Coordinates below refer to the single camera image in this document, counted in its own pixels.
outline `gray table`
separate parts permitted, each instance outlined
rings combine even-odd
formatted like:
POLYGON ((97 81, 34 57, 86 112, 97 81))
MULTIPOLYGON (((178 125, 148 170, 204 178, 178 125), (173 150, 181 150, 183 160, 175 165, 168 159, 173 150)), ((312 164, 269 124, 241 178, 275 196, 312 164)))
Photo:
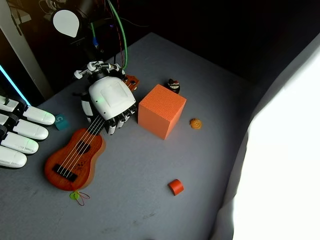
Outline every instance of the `gray table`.
POLYGON ((208 238, 237 152, 235 106, 244 82, 153 33, 130 46, 128 54, 126 72, 140 80, 137 101, 168 78, 180 81, 187 102, 169 137, 161 140, 134 117, 113 136, 103 131, 106 150, 83 190, 91 199, 79 206, 43 174, 48 156, 76 129, 88 126, 80 99, 71 95, 88 82, 71 84, 39 106, 64 114, 71 126, 49 128, 49 137, 23 168, 0 168, 1 240, 208 238), (189 126, 192 118, 202 120, 201 130, 189 126), (174 179, 184 184, 177 196, 167 187, 174 179))

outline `ukulele body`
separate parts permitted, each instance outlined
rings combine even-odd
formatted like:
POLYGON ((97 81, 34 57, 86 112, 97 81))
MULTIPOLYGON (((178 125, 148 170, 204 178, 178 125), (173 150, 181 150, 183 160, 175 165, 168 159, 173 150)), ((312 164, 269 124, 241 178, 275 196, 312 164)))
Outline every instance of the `ukulele body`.
POLYGON ((106 142, 99 134, 81 128, 65 147, 48 158, 44 174, 58 189, 75 191, 85 188, 93 180, 96 160, 105 148, 106 142))

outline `ukulele bridge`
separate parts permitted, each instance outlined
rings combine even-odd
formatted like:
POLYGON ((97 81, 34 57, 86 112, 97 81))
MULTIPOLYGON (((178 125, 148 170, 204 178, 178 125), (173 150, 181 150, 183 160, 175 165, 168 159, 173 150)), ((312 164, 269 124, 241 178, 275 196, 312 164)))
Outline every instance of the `ukulele bridge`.
POLYGON ((77 174, 65 169, 64 167, 61 167, 61 165, 59 165, 59 164, 55 164, 54 167, 52 168, 52 170, 55 171, 57 174, 61 175, 62 177, 68 179, 72 183, 78 177, 77 174))

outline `cube top face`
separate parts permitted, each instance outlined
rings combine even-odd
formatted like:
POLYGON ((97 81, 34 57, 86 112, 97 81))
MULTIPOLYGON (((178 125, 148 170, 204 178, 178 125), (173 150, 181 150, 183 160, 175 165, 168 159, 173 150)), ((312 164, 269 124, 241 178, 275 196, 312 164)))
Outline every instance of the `cube top face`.
POLYGON ((184 97, 157 84, 139 105, 171 122, 186 101, 184 97))

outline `blue light strip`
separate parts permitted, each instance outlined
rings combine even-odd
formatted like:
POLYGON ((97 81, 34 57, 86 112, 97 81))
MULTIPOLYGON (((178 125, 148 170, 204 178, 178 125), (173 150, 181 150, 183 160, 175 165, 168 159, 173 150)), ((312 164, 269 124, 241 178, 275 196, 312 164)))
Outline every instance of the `blue light strip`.
POLYGON ((4 68, 0 65, 0 71, 3 73, 3 75, 6 77, 6 79, 11 83, 12 87, 16 90, 16 92, 20 95, 20 97, 26 102, 28 106, 31 106, 31 104, 28 102, 28 100, 25 98, 25 96, 22 94, 22 92, 19 90, 19 88, 15 85, 14 81, 11 80, 9 75, 6 73, 4 68))

